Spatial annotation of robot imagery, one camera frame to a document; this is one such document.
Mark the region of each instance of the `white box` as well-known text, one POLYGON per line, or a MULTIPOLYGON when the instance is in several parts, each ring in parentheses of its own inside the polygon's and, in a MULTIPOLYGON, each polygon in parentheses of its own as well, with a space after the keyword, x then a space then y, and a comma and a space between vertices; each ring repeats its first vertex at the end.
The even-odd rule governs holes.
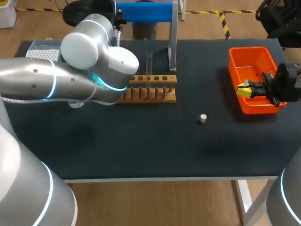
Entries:
POLYGON ((0 28, 13 27, 16 21, 16 0, 8 0, 5 6, 0 6, 0 28))

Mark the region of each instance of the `yellow black caution tape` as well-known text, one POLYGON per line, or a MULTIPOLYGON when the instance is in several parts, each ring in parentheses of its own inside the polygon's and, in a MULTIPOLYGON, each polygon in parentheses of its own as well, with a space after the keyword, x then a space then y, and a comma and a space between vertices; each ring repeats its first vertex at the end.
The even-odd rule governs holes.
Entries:
POLYGON ((229 32, 228 26, 226 24, 225 14, 224 13, 220 13, 220 18, 221 18, 221 23, 222 23, 222 27, 224 29, 224 33, 225 33, 226 39, 231 39, 230 32, 229 32))
MULTIPOLYGON (((48 12, 58 12, 57 8, 16 8, 17 12, 24 11, 48 11, 48 12)), ((205 10, 205 11, 186 11, 185 14, 217 14, 220 13, 255 13, 256 10, 205 10)))
POLYGON ((256 10, 204 10, 204 11, 186 11, 185 14, 217 14, 220 13, 256 13, 256 10))
POLYGON ((58 12, 58 8, 16 8, 17 12, 27 12, 27 11, 48 11, 48 12, 58 12))

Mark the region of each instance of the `small white cap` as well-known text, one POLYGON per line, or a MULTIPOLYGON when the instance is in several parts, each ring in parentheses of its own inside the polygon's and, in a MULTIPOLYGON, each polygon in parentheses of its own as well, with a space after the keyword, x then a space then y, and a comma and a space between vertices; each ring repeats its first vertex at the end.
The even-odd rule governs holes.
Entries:
POLYGON ((201 114, 201 122, 204 123, 206 121, 207 115, 201 114))
POLYGON ((61 53, 68 64, 78 69, 90 68, 98 60, 96 42, 78 32, 65 36, 61 44, 61 53))

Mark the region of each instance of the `blue roller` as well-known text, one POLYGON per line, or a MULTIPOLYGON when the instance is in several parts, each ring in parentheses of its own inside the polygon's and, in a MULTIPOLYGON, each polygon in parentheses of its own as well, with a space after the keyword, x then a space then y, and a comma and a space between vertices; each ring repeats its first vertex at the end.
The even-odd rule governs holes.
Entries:
POLYGON ((172 2, 117 2, 127 22, 172 22, 172 2))

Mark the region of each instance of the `wooden floor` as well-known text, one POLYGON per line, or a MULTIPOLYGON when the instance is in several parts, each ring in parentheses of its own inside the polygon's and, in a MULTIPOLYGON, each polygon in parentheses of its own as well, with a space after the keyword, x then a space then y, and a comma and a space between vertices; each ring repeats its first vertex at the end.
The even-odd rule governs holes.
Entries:
MULTIPOLYGON (((64 0, 58 0, 61 7, 64 0)), ((256 10, 262 0, 187 0, 187 11, 256 10)), ((18 0, 17 8, 55 8, 54 0, 18 0)), ((233 39, 266 38, 254 14, 226 14, 233 39)), ((13 28, 0 29, 0 58, 13 57, 23 40, 62 39, 72 30, 57 12, 18 12, 13 28)), ((158 39, 168 38, 160 23, 158 39)), ((122 39, 133 38, 131 24, 122 39)), ((179 20, 178 39, 225 39, 219 16, 186 15, 179 20)), ((300 62, 299 49, 286 49, 300 62)), ((249 181, 254 200, 265 181, 249 181)), ((231 181, 135 182, 71 185, 79 205, 77 226, 238 226, 241 216, 231 181)), ((262 218, 257 226, 267 225, 262 218)))

